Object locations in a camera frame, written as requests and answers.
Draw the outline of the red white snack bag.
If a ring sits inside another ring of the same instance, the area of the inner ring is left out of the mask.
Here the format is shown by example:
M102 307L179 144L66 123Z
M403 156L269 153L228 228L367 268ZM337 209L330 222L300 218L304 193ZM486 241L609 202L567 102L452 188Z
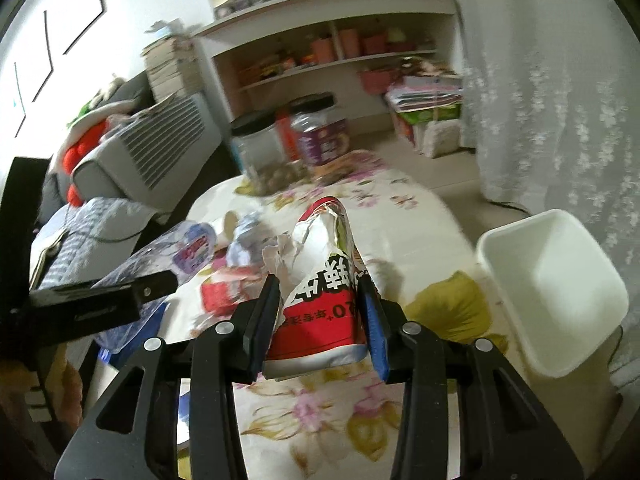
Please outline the red white snack bag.
M262 258L282 297L264 377L296 377L363 360L368 350L356 296L367 270L344 205L333 196L320 198L291 232L262 250Z

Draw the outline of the white fluffy mat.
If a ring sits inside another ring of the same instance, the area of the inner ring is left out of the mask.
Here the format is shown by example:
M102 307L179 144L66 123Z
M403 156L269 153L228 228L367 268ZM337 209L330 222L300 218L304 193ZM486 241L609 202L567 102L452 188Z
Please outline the white fluffy mat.
M430 122L424 132L422 153L428 158L449 155L460 148L461 122L459 119Z

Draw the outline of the grey quilted cloth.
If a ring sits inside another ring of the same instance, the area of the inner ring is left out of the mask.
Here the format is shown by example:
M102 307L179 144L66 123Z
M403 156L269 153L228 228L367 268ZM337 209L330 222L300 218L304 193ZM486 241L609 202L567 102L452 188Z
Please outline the grey quilted cloth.
M143 231L162 214L126 198L65 205L40 229L29 260L33 289L96 281L134 253Z

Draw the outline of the white embroidered lace curtain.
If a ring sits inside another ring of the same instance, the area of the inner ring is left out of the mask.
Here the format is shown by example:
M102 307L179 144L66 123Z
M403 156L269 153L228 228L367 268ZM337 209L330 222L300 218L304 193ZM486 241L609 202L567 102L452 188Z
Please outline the white embroidered lace curtain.
M488 200L564 209L639 296L639 43L614 0L458 0Z

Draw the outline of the crushed clear plastic bottle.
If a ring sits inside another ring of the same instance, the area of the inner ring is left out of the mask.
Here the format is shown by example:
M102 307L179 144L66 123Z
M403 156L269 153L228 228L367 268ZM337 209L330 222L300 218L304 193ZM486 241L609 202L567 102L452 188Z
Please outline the crushed clear plastic bottle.
M124 263L96 283L96 287L116 285L134 278L169 271L177 285L194 278L213 260L217 235L207 222L183 221L151 243L142 247ZM119 353L148 324L170 292L151 292L151 299L143 299L139 319L122 326L104 330L94 339L103 349Z

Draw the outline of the white plastic trash bin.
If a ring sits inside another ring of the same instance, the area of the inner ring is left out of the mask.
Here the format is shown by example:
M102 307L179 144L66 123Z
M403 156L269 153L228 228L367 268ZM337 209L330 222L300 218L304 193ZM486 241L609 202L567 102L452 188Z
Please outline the white plastic trash bin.
M476 254L528 365L540 376L574 372L628 313L628 292L616 267L565 210L487 231L477 241Z

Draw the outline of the stack of colourful papers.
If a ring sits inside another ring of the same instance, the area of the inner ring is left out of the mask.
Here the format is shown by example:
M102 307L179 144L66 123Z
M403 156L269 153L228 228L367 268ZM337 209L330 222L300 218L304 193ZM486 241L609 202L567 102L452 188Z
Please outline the stack of colourful papers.
M390 109L410 125L459 119L463 79L446 63L407 56L401 60L398 76L384 98Z

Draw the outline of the white slatted air appliance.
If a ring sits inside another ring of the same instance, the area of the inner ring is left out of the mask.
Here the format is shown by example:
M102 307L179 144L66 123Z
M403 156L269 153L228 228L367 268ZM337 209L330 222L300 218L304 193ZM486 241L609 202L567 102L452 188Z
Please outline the white slatted air appliance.
M81 159L72 182L83 200L128 198L171 212L221 142L206 99L197 93L117 129Z

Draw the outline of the white wall shelf unit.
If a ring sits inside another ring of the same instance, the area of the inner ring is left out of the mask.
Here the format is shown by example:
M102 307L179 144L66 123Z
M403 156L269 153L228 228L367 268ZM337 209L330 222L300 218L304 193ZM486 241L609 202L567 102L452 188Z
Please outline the white wall shelf unit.
M207 99L227 122L331 92L356 130L386 128L385 85L402 60L462 67L457 0L272 0L193 43Z

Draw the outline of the stack of books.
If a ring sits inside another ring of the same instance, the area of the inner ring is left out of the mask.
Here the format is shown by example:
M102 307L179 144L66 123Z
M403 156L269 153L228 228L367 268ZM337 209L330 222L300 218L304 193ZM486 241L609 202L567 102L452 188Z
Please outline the stack of books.
M198 56L190 38L168 36L142 51L146 76L156 102L185 98L204 90Z

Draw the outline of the floral white tablecloth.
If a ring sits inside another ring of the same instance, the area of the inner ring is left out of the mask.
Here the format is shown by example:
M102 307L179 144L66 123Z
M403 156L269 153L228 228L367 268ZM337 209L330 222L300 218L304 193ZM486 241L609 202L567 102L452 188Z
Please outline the floral white tablecloth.
M209 222L219 255L168 297L134 334L168 342L198 336L255 298L268 274L285 312L265 368L234 389L252 479L385 479L402 397L375 373L356 319L356 275L439 337L491 340L518 355L499 300L454 215L432 191L368 151L355 171L323 186L299 183L268 197L247 180L218 183L189 219Z

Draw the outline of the red white wrapper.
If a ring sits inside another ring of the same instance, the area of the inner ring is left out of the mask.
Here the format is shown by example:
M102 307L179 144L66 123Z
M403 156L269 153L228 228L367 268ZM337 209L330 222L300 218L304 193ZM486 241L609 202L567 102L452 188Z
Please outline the red white wrapper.
M256 266L222 266L200 285L202 306L215 316L229 316L242 302L257 299L266 274Z

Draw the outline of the purple label jar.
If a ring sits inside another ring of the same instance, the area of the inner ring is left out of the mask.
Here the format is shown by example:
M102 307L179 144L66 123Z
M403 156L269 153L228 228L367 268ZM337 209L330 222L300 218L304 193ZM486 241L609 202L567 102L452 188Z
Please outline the purple label jar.
M347 154L348 122L333 93L302 96L288 103L288 111L300 156L312 168Z

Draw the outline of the clear jar black lid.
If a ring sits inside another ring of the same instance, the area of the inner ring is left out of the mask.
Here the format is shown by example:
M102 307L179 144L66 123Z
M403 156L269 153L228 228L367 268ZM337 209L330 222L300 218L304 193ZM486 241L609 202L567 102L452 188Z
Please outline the clear jar black lid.
M274 110L258 110L236 118L230 125L233 153L250 179L288 162L276 121Z

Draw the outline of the red stuffed toy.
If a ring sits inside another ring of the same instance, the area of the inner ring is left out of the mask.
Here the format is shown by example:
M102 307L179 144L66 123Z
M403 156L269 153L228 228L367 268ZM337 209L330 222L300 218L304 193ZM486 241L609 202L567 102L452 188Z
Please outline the red stuffed toy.
M79 165L81 159L94 150L107 129L107 119L102 119L95 125L86 129L79 139L73 143L64 153L62 159L63 174L71 177L73 170ZM74 207L80 207L84 200L80 197L76 185L70 183L66 191L67 203Z

